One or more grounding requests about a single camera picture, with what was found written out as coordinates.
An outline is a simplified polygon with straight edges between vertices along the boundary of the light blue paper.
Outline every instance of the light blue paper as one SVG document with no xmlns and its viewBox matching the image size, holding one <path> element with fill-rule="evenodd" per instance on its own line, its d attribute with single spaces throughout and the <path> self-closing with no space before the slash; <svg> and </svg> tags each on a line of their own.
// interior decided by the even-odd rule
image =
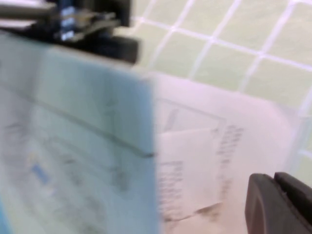
<svg viewBox="0 0 312 234">
<path fill-rule="evenodd" d="M 111 62 L 10 34 L 0 65 L 0 159 L 46 233 L 158 233 L 150 87 Z"/>
</svg>

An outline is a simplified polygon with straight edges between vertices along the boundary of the blurry paper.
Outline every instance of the blurry paper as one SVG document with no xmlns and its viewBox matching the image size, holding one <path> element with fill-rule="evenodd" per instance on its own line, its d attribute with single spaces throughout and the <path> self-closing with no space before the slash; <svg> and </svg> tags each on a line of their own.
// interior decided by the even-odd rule
<svg viewBox="0 0 312 234">
<path fill-rule="evenodd" d="M 152 95 L 111 61 L 0 34 L 13 234 L 157 234 Z"/>
<path fill-rule="evenodd" d="M 212 130 L 222 201 L 216 222 L 222 233 L 246 234 L 249 176 L 286 170 L 306 119 L 270 101 L 163 74 L 153 77 L 158 132 Z"/>
<path fill-rule="evenodd" d="M 213 151 L 211 130 L 164 133 L 158 136 L 158 140 L 158 187 L 163 233 L 207 233 L 212 223 L 209 214 L 203 211 L 219 202 L 218 162 Z"/>
</svg>

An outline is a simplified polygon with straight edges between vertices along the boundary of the grid pattern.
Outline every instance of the grid pattern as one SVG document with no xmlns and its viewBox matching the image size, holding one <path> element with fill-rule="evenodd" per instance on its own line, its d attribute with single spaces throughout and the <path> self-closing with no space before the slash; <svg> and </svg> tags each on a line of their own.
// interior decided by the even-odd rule
<svg viewBox="0 0 312 234">
<path fill-rule="evenodd" d="M 312 0 L 136 0 L 134 27 L 118 33 L 142 39 L 139 67 L 270 99 L 309 115 L 310 15 Z M 299 155 L 302 163 L 312 159 L 312 139 Z M 312 185 L 312 174 L 301 179 Z"/>
</svg>

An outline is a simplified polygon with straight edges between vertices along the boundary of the black plastic part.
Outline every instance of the black plastic part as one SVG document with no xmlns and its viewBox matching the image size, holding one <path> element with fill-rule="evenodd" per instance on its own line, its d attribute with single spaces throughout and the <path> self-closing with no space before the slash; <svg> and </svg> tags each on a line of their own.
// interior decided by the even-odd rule
<svg viewBox="0 0 312 234">
<path fill-rule="evenodd" d="M 274 180 L 306 221 L 312 225 L 312 189 L 287 173 L 275 173 Z"/>
<path fill-rule="evenodd" d="M 38 28 L 38 26 L 35 26 L 34 29 L 30 28 L 26 31 L 16 31 L 14 29 L 6 29 L 6 31 L 40 42 L 63 45 L 130 64 L 137 62 L 140 50 L 140 41 L 133 38 L 94 35 L 76 43 L 69 43 L 55 40 L 53 38 L 53 29 L 49 30 L 45 27 Z"/>
<path fill-rule="evenodd" d="M 297 181 L 277 177 L 278 182 L 285 183 L 283 186 L 268 175 L 250 176 L 245 207 L 248 233 L 312 234 L 312 226 L 287 196 L 292 187 L 296 187 L 292 183 Z"/>
<path fill-rule="evenodd" d="M 88 7 L 94 12 L 115 12 L 120 25 L 130 27 L 131 0 L 47 0 L 59 6 L 60 9 L 74 6 L 77 8 Z"/>
<path fill-rule="evenodd" d="M 111 38 L 98 38 L 84 42 L 84 51 L 106 56 L 135 64 L 139 54 L 139 41 L 137 39 L 114 36 Z"/>
<path fill-rule="evenodd" d="M 120 25 L 130 27 L 131 0 L 95 0 L 92 10 L 115 12 Z"/>
</svg>

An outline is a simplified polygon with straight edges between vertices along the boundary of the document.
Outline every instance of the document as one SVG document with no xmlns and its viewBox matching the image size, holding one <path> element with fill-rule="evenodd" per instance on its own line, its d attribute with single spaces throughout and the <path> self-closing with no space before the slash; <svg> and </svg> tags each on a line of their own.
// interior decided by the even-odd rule
<svg viewBox="0 0 312 234">
<path fill-rule="evenodd" d="M 151 87 L 0 33 L 0 195 L 13 234 L 158 234 Z"/>
<path fill-rule="evenodd" d="M 217 182 L 211 183 L 211 189 L 218 191 L 218 199 L 215 201 L 220 204 L 214 206 L 215 222 L 218 223 L 220 233 L 246 234 L 244 208 L 249 176 L 253 173 L 273 176 L 275 172 L 288 172 L 295 161 L 293 157 L 299 147 L 298 141 L 304 135 L 310 119 L 300 117 L 297 111 L 271 101 L 160 73 L 153 73 L 150 77 L 155 86 L 156 129 L 160 133 L 158 138 L 162 142 L 176 136 L 175 140 L 181 144 L 179 154 L 160 154 L 158 167 L 162 170 L 162 162 L 166 160 L 163 157 L 167 160 L 175 157 L 175 161 L 180 161 L 181 165 L 191 168 L 193 164 L 194 168 L 199 169 L 198 173 L 205 174 L 202 171 L 204 166 L 200 165 L 201 161 L 205 161 L 204 158 L 200 158 L 199 151 L 194 150 L 199 155 L 193 155 L 191 159 L 185 145 L 192 146 L 192 141 L 189 138 L 188 143 L 185 143 L 183 138 L 186 135 L 183 133 L 193 131 L 192 139 L 211 137 L 214 147 L 207 146 L 206 160 L 216 158 L 214 169 L 217 172 L 214 174 Z M 200 131 L 202 129 L 210 131 L 204 134 Z M 177 145 L 175 142 L 166 147 L 170 151 L 175 150 Z M 185 174 L 180 179 L 193 180 L 192 185 L 197 189 L 200 189 L 198 181 L 211 182 L 199 175 L 194 177 L 195 174 Z M 188 190 L 182 183 L 180 187 Z M 211 191 L 204 191 L 204 188 L 202 192 L 207 196 L 211 195 Z M 198 195 L 191 194 L 189 201 L 183 202 L 197 206 L 197 201 L 201 201 L 197 198 Z M 182 230 L 186 229 L 181 228 L 177 233 L 184 233 Z"/>
</svg>

